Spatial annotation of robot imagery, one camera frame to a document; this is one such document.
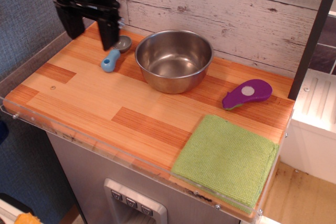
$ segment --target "wooden countertop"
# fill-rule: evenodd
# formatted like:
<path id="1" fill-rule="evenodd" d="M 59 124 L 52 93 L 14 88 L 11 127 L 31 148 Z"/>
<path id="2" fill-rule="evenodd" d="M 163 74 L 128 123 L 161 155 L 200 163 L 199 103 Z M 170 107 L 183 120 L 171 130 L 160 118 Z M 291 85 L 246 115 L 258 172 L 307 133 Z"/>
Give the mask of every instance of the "wooden countertop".
<path id="1" fill-rule="evenodd" d="M 160 93 L 145 82 L 134 58 L 143 37 L 122 34 L 131 36 L 133 45 L 121 55 L 114 72 L 100 67 L 108 52 L 102 50 L 94 23 L 8 94 L 4 106 L 97 153 L 138 162 L 143 171 L 153 171 L 148 162 L 170 170 L 206 114 L 280 143 L 294 105 L 287 99 L 292 79 L 215 57 L 203 82 L 192 91 Z M 231 111 L 222 109 L 226 93 L 249 79 L 270 83 L 272 96 Z"/>

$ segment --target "gray button panel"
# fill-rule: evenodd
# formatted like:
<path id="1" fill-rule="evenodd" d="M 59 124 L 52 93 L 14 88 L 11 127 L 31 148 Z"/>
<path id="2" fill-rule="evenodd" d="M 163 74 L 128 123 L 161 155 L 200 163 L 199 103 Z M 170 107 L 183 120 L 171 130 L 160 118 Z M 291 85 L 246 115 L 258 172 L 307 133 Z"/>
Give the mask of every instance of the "gray button panel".
<path id="1" fill-rule="evenodd" d="M 148 208 L 148 207 L 145 207 L 145 206 L 141 205 L 141 211 L 145 215 L 153 216 L 153 211 L 150 208 Z"/>
<path id="2" fill-rule="evenodd" d="M 127 205 L 129 205 L 130 207 L 133 207 L 135 209 L 138 208 L 137 202 L 135 202 L 133 199 L 130 199 L 130 198 L 126 197 L 126 202 L 127 202 Z"/>
<path id="3" fill-rule="evenodd" d="M 111 192 L 112 192 L 112 196 L 113 196 L 115 199 L 122 201 L 122 195 L 121 195 L 120 193 L 118 193 L 118 192 L 116 192 L 116 191 L 113 191 L 113 190 L 111 190 Z"/>

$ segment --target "stainless steel bowl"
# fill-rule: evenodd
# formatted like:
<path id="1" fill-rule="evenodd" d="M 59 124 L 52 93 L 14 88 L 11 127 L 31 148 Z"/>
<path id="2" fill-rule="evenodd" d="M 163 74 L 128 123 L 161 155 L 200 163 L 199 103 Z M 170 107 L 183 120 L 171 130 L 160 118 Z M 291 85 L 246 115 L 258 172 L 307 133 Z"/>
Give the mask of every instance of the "stainless steel bowl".
<path id="1" fill-rule="evenodd" d="M 213 60 L 211 44 L 191 31 L 166 30 L 144 38 L 135 50 L 147 83 L 164 93 L 189 91 L 203 80 Z"/>

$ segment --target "green cloth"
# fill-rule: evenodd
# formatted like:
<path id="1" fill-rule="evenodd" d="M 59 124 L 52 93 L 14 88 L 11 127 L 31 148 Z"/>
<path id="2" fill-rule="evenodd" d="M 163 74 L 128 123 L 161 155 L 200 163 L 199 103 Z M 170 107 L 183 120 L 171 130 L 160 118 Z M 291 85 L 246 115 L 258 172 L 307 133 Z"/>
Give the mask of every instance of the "green cloth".
<path id="1" fill-rule="evenodd" d="M 278 149 L 278 144 L 262 136 L 207 115 L 182 149 L 172 172 L 254 208 Z"/>

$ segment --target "wooden floor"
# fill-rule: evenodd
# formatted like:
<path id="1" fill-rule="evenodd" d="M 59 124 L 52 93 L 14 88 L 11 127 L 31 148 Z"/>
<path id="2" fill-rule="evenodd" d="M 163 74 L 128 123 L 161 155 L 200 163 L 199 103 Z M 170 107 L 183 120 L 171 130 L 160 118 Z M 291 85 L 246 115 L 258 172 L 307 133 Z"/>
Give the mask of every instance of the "wooden floor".
<path id="1" fill-rule="evenodd" d="M 336 185 L 280 162 L 264 216 L 281 224 L 335 224 Z"/>

